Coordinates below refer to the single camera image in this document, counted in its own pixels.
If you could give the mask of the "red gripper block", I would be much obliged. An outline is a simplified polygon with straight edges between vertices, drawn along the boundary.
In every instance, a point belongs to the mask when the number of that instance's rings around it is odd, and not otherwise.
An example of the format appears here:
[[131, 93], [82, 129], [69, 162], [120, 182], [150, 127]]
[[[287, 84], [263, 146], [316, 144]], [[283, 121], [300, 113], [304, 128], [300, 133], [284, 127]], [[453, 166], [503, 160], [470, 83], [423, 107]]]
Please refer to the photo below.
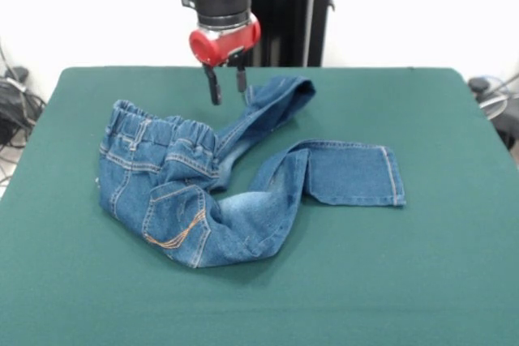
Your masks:
[[[203, 64], [208, 79], [211, 101], [221, 104], [221, 87], [218, 83], [214, 66], [224, 64], [235, 53], [246, 52], [260, 40], [260, 22], [254, 14], [242, 26], [221, 31], [198, 27], [189, 36], [189, 44], [195, 58]], [[239, 92], [247, 89], [247, 73], [243, 64], [236, 67], [236, 79]]]

